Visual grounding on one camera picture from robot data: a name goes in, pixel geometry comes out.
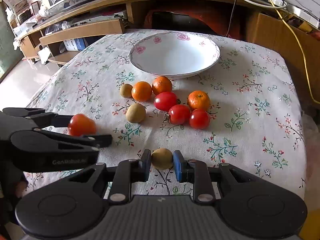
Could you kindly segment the large red tomato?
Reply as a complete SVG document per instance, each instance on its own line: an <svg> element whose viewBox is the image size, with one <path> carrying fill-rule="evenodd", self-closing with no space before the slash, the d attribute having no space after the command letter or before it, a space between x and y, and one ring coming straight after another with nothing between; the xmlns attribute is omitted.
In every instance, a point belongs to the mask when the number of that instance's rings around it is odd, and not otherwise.
<svg viewBox="0 0 320 240"><path fill-rule="evenodd" d="M84 114L74 115L68 124L68 134L80 137L82 135L92 135L97 132L95 121Z"/></svg>

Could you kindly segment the brown longan fruit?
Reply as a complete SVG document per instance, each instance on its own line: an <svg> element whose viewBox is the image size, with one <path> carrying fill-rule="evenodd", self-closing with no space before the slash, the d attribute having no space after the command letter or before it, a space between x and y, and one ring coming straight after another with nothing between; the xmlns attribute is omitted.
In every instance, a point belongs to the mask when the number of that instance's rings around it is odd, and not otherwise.
<svg viewBox="0 0 320 240"><path fill-rule="evenodd" d="M167 148L158 148L151 155L152 165L159 170L166 170L173 165L173 154Z"/></svg>
<svg viewBox="0 0 320 240"><path fill-rule="evenodd" d="M143 105L140 103L134 103L132 104L126 112L126 119L128 122L131 123L140 123L145 119L146 116L146 110Z"/></svg>

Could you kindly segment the red cherry tomato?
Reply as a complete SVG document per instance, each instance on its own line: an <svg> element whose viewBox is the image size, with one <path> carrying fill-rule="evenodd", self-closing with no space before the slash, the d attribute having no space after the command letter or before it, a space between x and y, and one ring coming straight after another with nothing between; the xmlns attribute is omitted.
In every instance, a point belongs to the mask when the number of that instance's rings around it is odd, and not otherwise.
<svg viewBox="0 0 320 240"><path fill-rule="evenodd" d="M210 116L203 109L195 109L192 111L189 125L194 129L205 129L209 126Z"/></svg>
<svg viewBox="0 0 320 240"><path fill-rule="evenodd" d="M173 92L162 92L155 97L153 104L158 110L168 112L178 104L178 97Z"/></svg>
<svg viewBox="0 0 320 240"><path fill-rule="evenodd" d="M169 109L169 120L171 124L182 125L189 121L190 109L186 105L174 105Z"/></svg>

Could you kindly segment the small brown longan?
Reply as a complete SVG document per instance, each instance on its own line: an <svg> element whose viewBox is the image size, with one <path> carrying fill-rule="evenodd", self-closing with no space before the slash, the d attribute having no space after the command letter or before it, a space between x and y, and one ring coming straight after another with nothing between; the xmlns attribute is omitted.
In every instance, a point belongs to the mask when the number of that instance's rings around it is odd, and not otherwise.
<svg viewBox="0 0 320 240"><path fill-rule="evenodd" d="M124 98L131 98L132 97L132 88L131 84L125 83L120 87L120 96Z"/></svg>

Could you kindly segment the orange tangerine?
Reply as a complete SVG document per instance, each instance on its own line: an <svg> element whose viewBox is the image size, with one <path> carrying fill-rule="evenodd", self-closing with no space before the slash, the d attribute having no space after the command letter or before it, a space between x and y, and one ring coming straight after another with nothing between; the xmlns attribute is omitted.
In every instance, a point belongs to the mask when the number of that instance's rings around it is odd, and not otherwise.
<svg viewBox="0 0 320 240"><path fill-rule="evenodd" d="M201 90L195 90L188 95L187 104L192 109L202 109L207 111L210 107L208 94Z"/></svg>
<svg viewBox="0 0 320 240"><path fill-rule="evenodd" d="M152 82L152 91L155 95L161 94L163 92L172 91L172 83L165 76L159 76L155 78Z"/></svg>
<svg viewBox="0 0 320 240"><path fill-rule="evenodd" d="M151 98L152 88L145 81L137 82L131 90L132 97L139 102L146 102Z"/></svg>

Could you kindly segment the floral white tablecloth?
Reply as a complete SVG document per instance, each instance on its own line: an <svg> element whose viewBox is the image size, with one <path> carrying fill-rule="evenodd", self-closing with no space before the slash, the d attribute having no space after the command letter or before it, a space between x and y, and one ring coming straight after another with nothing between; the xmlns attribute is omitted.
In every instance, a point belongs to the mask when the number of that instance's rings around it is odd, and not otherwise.
<svg viewBox="0 0 320 240"><path fill-rule="evenodd" d="M30 107L93 119L100 133L113 138L99 155L107 166L163 147L211 167L230 163L303 197L306 153L300 103L283 58L255 44L211 36L221 51L218 63L172 81L181 103L195 90L208 94L209 127L172 124L152 102L144 103L146 119L132 124L125 114L134 100L123 98L119 90L126 83L154 80L129 61L131 48L153 34L136 29L104 36L54 74Z"/></svg>

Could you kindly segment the wooden tv stand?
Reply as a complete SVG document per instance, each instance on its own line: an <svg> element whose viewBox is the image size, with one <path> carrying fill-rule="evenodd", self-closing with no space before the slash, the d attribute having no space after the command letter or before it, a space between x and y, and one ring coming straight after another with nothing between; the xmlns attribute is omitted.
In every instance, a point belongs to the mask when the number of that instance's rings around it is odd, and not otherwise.
<svg viewBox="0 0 320 240"><path fill-rule="evenodd" d="M127 17L88 22L45 34L48 27L98 12L125 10ZM96 0L67 12L60 12L18 38L24 58L35 60L44 47L49 48L49 61L63 65L76 52L61 52L63 41L76 38L99 38L123 34L125 29L167 29L195 31L247 40L259 9L242 0Z"/></svg>

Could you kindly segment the white floral ceramic plate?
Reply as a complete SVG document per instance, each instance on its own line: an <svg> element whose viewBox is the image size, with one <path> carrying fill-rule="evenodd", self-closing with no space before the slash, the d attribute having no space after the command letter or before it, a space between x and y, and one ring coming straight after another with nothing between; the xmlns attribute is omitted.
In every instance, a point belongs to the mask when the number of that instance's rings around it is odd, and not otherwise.
<svg viewBox="0 0 320 240"><path fill-rule="evenodd" d="M148 74L181 79L210 69L220 54L219 46L202 34L165 31L138 41L129 59Z"/></svg>

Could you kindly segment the cardboard box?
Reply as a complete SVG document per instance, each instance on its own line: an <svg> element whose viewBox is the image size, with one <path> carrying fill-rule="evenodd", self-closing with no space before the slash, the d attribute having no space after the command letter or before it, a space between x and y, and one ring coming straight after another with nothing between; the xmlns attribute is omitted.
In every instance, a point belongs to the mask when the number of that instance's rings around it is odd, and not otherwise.
<svg viewBox="0 0 320 240"><path fill-rule="evenodd" d="M319 109L319 41L283 22L254 12L246 24L246 41L279 53L289 69L299 99Z"/></svg>

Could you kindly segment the white power strip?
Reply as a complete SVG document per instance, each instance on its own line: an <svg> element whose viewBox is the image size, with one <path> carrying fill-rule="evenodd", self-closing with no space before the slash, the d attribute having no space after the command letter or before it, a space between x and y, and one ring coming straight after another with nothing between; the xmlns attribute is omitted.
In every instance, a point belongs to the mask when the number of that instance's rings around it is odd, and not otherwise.
<svg viewBox="0 0 320 240"><path fill-rule="evenodd" d="M285 2L284 0L272 0L272 2L274 3L274 5L278 6L279 8L285 9L288 12L295 14L301 19L310 23L313 27L319 28L319 18L314 16L311 12L307 11L306 9L303 9L291 3Z"/></svg>

